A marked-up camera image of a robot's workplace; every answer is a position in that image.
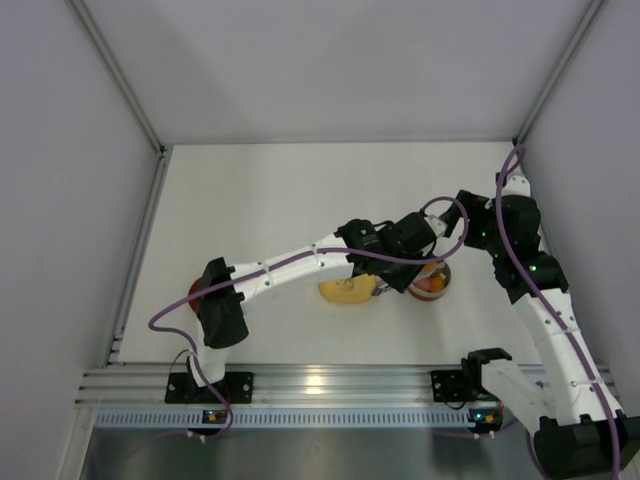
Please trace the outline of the orange fish cookie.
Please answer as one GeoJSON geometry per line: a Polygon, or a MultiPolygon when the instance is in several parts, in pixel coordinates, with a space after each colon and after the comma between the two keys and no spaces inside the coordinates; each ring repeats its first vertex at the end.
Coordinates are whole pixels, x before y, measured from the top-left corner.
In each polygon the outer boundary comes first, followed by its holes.
{"type": "Polygon", "coordinates": [[[432,276],[429,278],[429,291],[440,292],[446,287],[446,279],[442,276],[432,276]]]}

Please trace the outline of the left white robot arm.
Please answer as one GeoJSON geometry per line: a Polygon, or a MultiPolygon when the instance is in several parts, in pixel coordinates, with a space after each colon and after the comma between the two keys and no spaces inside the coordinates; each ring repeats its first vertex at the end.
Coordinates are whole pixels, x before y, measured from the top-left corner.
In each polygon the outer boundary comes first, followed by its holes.
{"type": "Polygon", "coordinates": [[[260,304],[291,290],[363,274],[403,293],[445,231],[442,220],[420,211],[379,226],[353,219],[290,254],[238,265],[222,257],[210,261],[192,291],[225,286],[190,302],[200,322],[197,353],[189,361],[195,384],[203,388],[223,379],[228,351],[248,337],[246,316],[260,304]]]}

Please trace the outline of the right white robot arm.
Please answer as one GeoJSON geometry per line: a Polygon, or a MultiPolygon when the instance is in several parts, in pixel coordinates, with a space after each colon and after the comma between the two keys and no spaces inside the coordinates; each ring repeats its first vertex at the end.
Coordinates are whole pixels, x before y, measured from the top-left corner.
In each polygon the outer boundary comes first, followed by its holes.
{"type": "Polygon", "coordinates": [[[511,411],[548,478],[617,478],[639,451],[639,419],[627,415],[607,387],[578,325],[562,268],[540,247],[541,214],[528,181],[512,175],[494,198],[461,190],[440,218],[449,230],[462,222],[465,245],[490,255],[548,382],[535,384],[510,353],[494,347],[462,359],[468,392],[491,395],[511,411]]]}

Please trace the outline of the metal tongs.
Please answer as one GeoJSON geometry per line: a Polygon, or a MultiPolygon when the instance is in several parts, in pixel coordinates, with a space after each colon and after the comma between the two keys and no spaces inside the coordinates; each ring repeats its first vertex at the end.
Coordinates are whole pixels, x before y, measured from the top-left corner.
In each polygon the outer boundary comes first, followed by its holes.
{"type": "Polygon", "coordinates": [[[373,297],[379,297],[386,293],[390,289],[390,286],[386,282],[377,282],[373,288],[371,295],[373,297]]]}

